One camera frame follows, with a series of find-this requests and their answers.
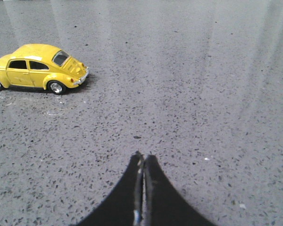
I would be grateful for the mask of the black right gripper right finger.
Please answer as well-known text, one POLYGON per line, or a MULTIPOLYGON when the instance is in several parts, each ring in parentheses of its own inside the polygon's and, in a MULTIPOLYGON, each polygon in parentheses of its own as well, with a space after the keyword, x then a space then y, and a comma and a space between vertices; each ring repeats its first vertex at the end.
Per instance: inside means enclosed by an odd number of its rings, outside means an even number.
POLYGON ((177 192, 156 156, 145 160, 147 226, 212 226, 177 192))

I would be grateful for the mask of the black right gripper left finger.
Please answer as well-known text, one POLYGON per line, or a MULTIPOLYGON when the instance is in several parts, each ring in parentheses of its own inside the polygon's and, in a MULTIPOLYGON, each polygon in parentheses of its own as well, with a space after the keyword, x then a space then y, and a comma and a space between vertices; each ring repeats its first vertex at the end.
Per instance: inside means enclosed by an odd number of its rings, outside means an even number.
POLYGON ((139 226, 142 220, 144 158, 131 156, 123 176, 105 200, 79 226, 139 226))

